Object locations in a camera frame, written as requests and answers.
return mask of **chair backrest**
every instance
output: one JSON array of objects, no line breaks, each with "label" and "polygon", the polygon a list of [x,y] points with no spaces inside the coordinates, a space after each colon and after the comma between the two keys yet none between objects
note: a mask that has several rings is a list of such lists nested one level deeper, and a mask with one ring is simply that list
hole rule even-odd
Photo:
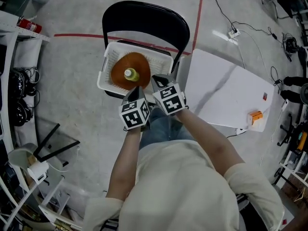
[{"label": "chair backrest", "polygon": [[31,143],[26,144],[25,146],[12,150],[8,154],[9,163],[15,166],[20,167],[22,170],[27,172],[27,168],[30,166],[28,161],[28,157],[33,154],[33,150],[31,150]]},{"label": "chair backrest", "polygon": [[121,1],[111,5],[102,19],[105,47],[107,33],[136,31],[158,37],[179,50],[174,59],[178,62],[190,39],[186,21],[178,13],[154,4],[138,1]]}]

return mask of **fire extinguisher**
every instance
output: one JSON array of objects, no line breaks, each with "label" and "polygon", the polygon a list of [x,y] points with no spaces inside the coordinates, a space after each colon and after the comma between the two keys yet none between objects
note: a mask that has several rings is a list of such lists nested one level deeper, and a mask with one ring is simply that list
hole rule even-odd
[{"label": "fire extinguisher", "polygon": [[35,32],[35,33],[40,33],[41,30],[42,30],[42,26],[40,26],[40,25],[38,25],[34,22],[28,21],[28,20],[26,20],[22,17],[18,20],[17,25],[21,28],[27,29],[27,30]]}]

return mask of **floor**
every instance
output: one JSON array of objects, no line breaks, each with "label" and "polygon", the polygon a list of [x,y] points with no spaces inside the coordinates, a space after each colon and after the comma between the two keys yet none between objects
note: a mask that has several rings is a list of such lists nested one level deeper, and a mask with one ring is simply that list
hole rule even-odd
[{"label": "floor", "polygon": [[[80,215],[84,215],[87,198],[100,196],[108,189],[111,170],[125,137],[117,112],[121,101],[107,96],[96,85],[104,54],[101,19],[104,11],[117,1],[121,0],[50,0],[39,10],[35,19],[43,26],[43,33],[51,37],[50,43],[41,52],[39,64],[41,99],[36,111],[39,135],[42,138],[54,123],[60,123],[59,137],[52,141],[53,147],[65,145],[66,138],[81,142],[75,164],[76,150],[71,149],[60,156],[71,162],[67,166],[71,169],[64,173],[65,187],[71,194],[69,205]],[[186,54],[198,48],[243,65],[238,46],[226,38],[230,23],[221,14],[215,0],[139,1],[170,8],[185,18],[191,31]],[[301,44],[300,28],[296,21],[291,18],[274,20],[273,8],[269,6],[268,10],[265,9],[261,0],[218,2],[232,21],[249,23],[265,31],[269,26],[278,39],[281,39],[282,32],[291,33]],[[281,15],[285,14],[279,6],[278,10]],[[275,66],[279,78],[302,76],[297,55],[292,56],[293,60],[289,62],[280,44],[271,36],[253,31],[245,25],[236,27],[247,31],[256,40],[267,72]],[[109,36],[172,48],[155,37],[140,33],[116,32]],[[270,81],[253,40],[241,34],[238,44],[246,69]],[[276,145],[284,136],[279,127],[276,129],[277,124],[287,123],[289,112],[297,114],[298,111],[296,104],[289,105],[278,121],[283,99],[277,91],[276,88],[265,131],[248,131],[230,138],[240,156],[248,163],[260,165],[269,180],[273,180],[286,149],[285,146]],[[226,136],[235,134],[233,128],[216,127]]]}]

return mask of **white shelf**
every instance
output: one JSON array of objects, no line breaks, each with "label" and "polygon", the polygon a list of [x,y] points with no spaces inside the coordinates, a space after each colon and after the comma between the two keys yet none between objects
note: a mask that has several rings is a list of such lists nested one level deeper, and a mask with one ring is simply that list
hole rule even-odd
[{"label": "white shelf", "polygon": [[38,65],[42,39],[31,38],[17,43],[14,67],[31,68]]},{"label": "white shelf", "polygon": [[[3,142],[7,153],[14,150],[13,141],[11,137],[11,129],[9,122],[8,112],[8,86],[9,86],[9,74],[11,68],[11,62],[13,57],[13,51],[17,40],[18,33],[0,33],[0,44],[7,46],[5,55],[5,64],[3,74],[1,75],[1,92],[2,92],[2,109],[0,111],[1,121],[3,126]],[[17,174],[20,186],[25,190],[29,191],[25,178],[19,167],[13,166],[14,171]]]},{"label": "white shelf", "polygon": [[[32,38],[19,42],[16,49],[16,54],[14,58],[14,67],[17,68],[32,68],[38,65],[39,50],[42,45],[42,39]],[[31,81],[35,81],[36,72],[32,69],[31,71]],[[24,101],[29,107],[34,107],[34,96],[24,97]],[[38,145],[34,114],[33,118],[26,122],[21,127],[14,127],[17,143],[19,146],[32,143]]]},{"label": "white shelf", "polygon": [[3,231],[7,231],[9,229],[9,227],[10,227],[11,223],[13,222],[15,216],[17,215],[18,211],[24,205],[26,200],[30,197],[30,195],[36,189],[37,186],[38,185],[35,182],[31,185],[30,190],[27,192],[27,194],[24,195],[24,197],[20,200],[19,204],[16,206],[16,208],[10,214],[10,217],[7,220],[7,223],[3,227]]},{"label": "white shelf", "polygon": [[17,26],[18,18],[19,17],[16,15],[6,13],[4,11],[0,11],[0,31],[18,32],[19,36],[34,37],[34,38],[41,39],[47,42],[50,41],[50,38],[45,35],[35,33],[27,29],[18,27]]},{"label": "white shelf", "polygon": [[285,159],[283,165],[287,165],[287,164],[289,163],[289,159],[290,159],[291,155],[292,155],[292,152],[289,151],[289,153],[288,153],[288,155],[287,155],[287,157],[286,157],[286,159]]},{"label": "white shelf", "polygon": [[286,165],[283,165],[282,163],[279,163],[280,166],[284,167],[286,171],[290,172],[292,175],[294,175],[299,181],[301,181],[306,187],[308,187],[308,183],[304,181],[303,178],[300,178],[296,173],[294,173],[293,170],[289,169]]},{"label": "white shelf", "polygon": [[306,154],[307,154],[306,152],[302,153],[302,155],[301,155],[301,157],[300,157],[300,159],[299,159],[299,161],[296,165],[296,168],[294,169],[294,173],[297,173],[300,170],[300,168],[302,167],[303,160],[304,160],[304,157],[305,157]]}]

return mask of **fabric sleeve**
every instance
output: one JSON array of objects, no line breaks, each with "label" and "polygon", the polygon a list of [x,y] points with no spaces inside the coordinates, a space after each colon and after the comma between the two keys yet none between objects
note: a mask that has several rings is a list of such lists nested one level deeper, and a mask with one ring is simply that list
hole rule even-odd
[{"label": "fabric sleeve", "polygon": [[99,231],[106,220],[119,215],[122,205],[123,201],[115,198],[89,199],[82,230]]},{"label": "fabric sleeve", "polygon": [[224,175],[235,194],[246,194],[267,229],[278,230],[284,207],[280,196],[260,168],[245,163],[229,168]]}]

